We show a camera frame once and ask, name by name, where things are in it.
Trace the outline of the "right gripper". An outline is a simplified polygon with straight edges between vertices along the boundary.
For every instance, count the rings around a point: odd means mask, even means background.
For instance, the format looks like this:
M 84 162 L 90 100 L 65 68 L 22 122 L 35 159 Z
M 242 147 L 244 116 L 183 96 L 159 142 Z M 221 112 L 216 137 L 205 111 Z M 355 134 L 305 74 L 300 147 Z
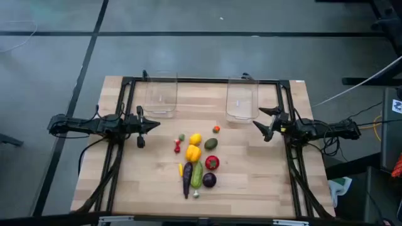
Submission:
M 289 114 L 281 110 L 279 107 L 260 107 L 259 110 L 272 117 L 271 124 L 269 126 L 265 126 L 260 122 L 253 121 L 253 124 L 263 135 L 265 142 L 270 142 L 270 140 L 272 140 L 275 131 L 284 134 L 289 127 L 293 127 L 294 125 L 294 122 L 289 120 Z

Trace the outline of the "yellow bell pepper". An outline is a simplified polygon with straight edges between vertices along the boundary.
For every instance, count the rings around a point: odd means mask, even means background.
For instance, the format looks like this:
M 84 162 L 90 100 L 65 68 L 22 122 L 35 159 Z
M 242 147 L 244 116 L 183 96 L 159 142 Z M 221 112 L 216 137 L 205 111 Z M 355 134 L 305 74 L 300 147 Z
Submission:
M 198 146 L 190 144 L 185 153 L 185 159 L 189 162 L 196 162 L 200 159 L 202 154 L 201 149 Z

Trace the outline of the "purple eggplant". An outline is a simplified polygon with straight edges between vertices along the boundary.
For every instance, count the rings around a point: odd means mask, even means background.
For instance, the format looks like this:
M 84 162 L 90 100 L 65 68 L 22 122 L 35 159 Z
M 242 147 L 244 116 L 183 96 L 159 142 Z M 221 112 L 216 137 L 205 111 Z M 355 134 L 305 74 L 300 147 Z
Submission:
M 187 199 L 189 195 L 189 188 L 192 179 L 192 171 L 193 171 L 193 164 L 191 162 L 187 162 L 183 168 L 183 194 L 185 199 Z

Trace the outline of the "green cucumber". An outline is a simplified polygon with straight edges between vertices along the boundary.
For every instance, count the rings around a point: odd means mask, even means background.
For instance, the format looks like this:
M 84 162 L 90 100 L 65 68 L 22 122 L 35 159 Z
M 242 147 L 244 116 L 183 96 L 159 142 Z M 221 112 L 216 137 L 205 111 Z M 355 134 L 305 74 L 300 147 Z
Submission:
M 194 167 L 192 172 L 191 186 L 194 189 L 198 189 L 202 185 L 202 177 L 203 177 L 203 166 L 200 161 L 198 161 Z

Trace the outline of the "large red tomato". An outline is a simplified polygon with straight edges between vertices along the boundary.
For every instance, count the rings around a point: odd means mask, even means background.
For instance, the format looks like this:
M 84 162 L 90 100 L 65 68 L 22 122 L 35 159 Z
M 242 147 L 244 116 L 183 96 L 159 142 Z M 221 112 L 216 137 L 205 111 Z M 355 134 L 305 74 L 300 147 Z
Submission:
M 219 161 L 219 158 L 216 156 L 213 156 L 213 155 L 208 156 L 205 160 L 205 167 L 208 170 L 211 170 L 211 171 L 216 170 L 219 167 L 219 165 L 220 165 L 220 161 Z

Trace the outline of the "clear plastic bin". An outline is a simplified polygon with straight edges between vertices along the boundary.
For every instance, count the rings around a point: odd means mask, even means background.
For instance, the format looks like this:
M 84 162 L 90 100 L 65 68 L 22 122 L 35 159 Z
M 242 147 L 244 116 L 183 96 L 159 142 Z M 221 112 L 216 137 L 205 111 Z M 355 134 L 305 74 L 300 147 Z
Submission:
M 178 74 L 171 71 L 148 72 L 143 109 L 150 117 L 172 118 L 177 108 Z
M 259 116 L 259 82 L 255 79 L 244 80 L 241 75 L 228 78 L 225 118 L 232 123 L 250 124 Z

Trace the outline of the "black desk foot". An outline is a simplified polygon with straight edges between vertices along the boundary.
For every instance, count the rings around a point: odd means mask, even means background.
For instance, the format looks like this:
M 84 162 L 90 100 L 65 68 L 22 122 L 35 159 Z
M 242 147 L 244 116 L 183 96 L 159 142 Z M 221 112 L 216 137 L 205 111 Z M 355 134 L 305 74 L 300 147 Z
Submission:
M 374 78 L 342 78 L 343 85 L 400 86 L 402 85 L 402 62 L 390 66 Z

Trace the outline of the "green and white cloth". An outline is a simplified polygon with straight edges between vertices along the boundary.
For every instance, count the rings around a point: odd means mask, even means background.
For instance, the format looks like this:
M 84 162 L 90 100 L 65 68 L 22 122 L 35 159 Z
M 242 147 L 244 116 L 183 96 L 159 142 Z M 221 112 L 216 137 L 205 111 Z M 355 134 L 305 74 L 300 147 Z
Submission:
M 349 177 L 336 178 L 328 180 L 330 195 L 332 199 L 333 207 L 336 208 L 338 204 L 338 197 L 345 195 L 352 183 L 352 179 Z

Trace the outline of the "black cabinet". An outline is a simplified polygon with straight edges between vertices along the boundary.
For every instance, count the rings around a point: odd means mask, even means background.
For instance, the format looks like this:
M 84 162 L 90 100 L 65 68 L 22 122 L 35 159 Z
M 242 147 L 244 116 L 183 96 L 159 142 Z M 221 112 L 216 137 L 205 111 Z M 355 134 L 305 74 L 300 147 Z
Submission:
M 392 172 L 402 153 L 402 114 L 392 111 L 393 99 L 402 101 L 396 88 L 386 88 L 383 97 L 380 165 L 388 172 Z

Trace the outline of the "dark furniture stand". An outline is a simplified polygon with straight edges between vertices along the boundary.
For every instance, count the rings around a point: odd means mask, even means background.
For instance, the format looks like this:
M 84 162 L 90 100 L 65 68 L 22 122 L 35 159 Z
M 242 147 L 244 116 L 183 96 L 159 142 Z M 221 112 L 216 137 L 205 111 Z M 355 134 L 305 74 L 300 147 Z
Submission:
M 386 223 L 402 226 L 399 205 L 402 194 L 391 175 L 380 166 L 379 153 L 337 162 L 326 168 L 328 179 L 348 177 L 352 183 L 345 195 L 338 197 L 335 214 L 342 220 Z

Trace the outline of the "orange-red object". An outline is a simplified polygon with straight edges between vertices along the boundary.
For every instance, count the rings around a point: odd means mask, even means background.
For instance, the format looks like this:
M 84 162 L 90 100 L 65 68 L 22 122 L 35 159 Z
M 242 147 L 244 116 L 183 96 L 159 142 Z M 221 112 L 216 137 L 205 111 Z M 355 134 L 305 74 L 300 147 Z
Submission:
M 402 153 L 400 154 L 400 156 L 391 172 L 391 176 L 393 178 L 402 177 Z

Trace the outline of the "dark chair leg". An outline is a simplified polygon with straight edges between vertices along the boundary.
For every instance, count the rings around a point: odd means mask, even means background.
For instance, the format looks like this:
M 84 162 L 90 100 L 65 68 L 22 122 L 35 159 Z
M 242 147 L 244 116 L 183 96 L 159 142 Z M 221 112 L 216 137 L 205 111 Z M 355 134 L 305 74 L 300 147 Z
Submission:
M 23 141 L 20 141 L 18 139 L 15 139 L 13 137 L 7 136 L 5 134 L 0 133 L 0 143 L 3 144 L 10 144 L 16 147 L 20 147 L 23 145 Z

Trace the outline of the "black chair base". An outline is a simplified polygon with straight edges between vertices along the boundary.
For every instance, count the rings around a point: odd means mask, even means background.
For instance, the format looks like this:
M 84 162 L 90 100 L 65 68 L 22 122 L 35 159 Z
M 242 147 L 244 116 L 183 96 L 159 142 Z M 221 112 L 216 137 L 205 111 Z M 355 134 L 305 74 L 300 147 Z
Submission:
M 375 22 L 374 31 L 382 31 L 398 56 L 402 55 L 402 0 L 369 0 Z

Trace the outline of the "silver bracket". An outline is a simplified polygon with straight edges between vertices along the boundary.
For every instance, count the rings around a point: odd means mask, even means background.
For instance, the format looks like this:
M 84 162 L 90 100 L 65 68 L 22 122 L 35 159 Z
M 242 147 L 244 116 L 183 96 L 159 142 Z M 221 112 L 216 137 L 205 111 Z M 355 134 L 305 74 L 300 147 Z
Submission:
M 99 226 L 111 226 L 111 223 L 130 222 L 134 220 L 133 215 L 116 215 L 99 217 Z
M 273 219 L 273 225 L 276 225 L 276 226 L 310 226 L 309 222 L 299 221 L 299 220 L 284 220 L 284 219 Z

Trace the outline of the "black edge rail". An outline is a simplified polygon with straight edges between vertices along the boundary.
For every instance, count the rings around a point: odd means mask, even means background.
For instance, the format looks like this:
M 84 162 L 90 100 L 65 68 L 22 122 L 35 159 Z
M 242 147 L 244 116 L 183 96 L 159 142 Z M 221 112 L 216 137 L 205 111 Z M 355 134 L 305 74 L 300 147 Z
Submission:
M 24 226 L 24 225 L 39 225 L 39 226 L 70 226 L 70 225 L 90 225 L 98 224 L 99 217 L 116 216 L 109 212 L 90 212 L 90 213 L 68 213 L 62 215 L 46 215 L 22 218 L 0 219 L 0 226 Z M 273 219 L 284 218 L 224 218 L 224 217 L 152 217 L 145 215 L 133 215 L 133 221 L 151 221 L 151 222 L 191 222 L 197 225 L 213 225 L 221 223 L 236 223 L 236 224 L 253 224 L 253 225 L 273 225 Z M 376 223 L 347 221 L 341 219 L 324 219 L 315 217 L 297 217 L 294 219 L 284 220 L 299 220 L 309 222 L 310 226 L 395 226 L 389 220 L 380 220 Z

